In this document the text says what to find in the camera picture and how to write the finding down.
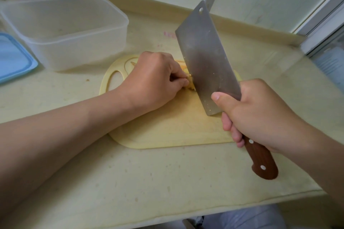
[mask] blue lid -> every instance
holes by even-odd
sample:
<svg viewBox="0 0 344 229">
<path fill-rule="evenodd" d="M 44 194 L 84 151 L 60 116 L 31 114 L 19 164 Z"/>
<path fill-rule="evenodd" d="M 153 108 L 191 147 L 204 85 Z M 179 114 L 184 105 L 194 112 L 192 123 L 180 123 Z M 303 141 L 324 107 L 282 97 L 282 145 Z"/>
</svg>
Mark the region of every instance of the blue lid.
<svg viewBox="0 0 344 229">
<path fill-rule="evenodd" d="M 7 33 L 0 33 L 0 83 L 26 74 L 38 65 L 32 55 Z"/>
</svg>

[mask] cleaver handle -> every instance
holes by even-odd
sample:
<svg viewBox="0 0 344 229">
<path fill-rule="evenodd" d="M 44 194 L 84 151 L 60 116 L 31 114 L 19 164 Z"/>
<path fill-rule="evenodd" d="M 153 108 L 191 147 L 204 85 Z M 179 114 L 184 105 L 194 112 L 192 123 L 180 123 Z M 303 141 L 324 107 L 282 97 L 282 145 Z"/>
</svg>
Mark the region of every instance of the cleaver handle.
<svg viewBox="0 0 344 229">
<path fill-rule="evenodd" d="M 252 170 L 263 179 L 275 179 L 278 176 L 278 168 L 271 152 L 263 145 L 243 135 L 245 148 L 250 155 L 253 165 Z"/>
</svg>

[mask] hand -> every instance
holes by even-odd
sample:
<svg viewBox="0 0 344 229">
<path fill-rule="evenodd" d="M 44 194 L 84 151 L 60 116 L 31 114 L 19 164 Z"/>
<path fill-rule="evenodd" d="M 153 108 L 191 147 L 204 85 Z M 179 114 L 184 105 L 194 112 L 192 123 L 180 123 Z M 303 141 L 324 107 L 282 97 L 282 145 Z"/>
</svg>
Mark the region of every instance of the hand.
<svg viewBox="0 0 344 229">
<path fill-rule="evenodd" d="M 143 52 L 121 88 L 135 109 L 145 114 L 172 100 L 189 84 L 186 77 L 171 54 Z"/>
<path fill-rule="evenodd" d="M 263 80 L 242 81 L 240 86 L 241 101 L 222 92 L 212 94 L 224 111 L 223 129 L 231 132 L 238 147 L 244 146 L 244 134 L 272 151 L 283 152 L 310 126 Z"/>
</svg>

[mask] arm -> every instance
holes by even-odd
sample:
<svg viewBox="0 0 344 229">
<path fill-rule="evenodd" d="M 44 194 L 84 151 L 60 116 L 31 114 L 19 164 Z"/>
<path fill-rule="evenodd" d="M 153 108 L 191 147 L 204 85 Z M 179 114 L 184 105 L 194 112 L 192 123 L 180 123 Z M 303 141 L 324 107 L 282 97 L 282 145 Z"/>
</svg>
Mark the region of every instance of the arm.
<svg viewBox="0 0 344 229">
<path fill-rule="evenodd" d="M 0 214 L 101 136 L 173 99 L 184 77 L 170 54 L 144 52 L 115 90 L 0 124 Z"/>
<path fill-rule="evenodd" d="M 231 131 L 238 147 L 244 146 L 243 133 L 282 153 L 344 207 L 344 145 L 302 120 L 264 81 L 240 85 L 241 101 L 221 92 L 212 95 L 224 110 L 223 129 Z"/>
</svg>

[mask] forearm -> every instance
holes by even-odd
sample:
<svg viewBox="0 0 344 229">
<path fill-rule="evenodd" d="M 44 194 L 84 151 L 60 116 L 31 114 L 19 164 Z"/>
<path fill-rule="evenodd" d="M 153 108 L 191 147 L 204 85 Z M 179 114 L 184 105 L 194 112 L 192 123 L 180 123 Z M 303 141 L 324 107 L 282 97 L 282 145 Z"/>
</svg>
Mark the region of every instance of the forearm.
<svg viewBox="0 0 344 229">
<path fill-rule="evenodd" d="M 0 214 L 72 157 L 140 115 L 120 87 L 102 96 L 0 125 Z"/>
<path fill-rule="evenodd" d="M 305 170 L 344 208 L 344 145 L 305 125 L 284 155 Z"/>
</svg>

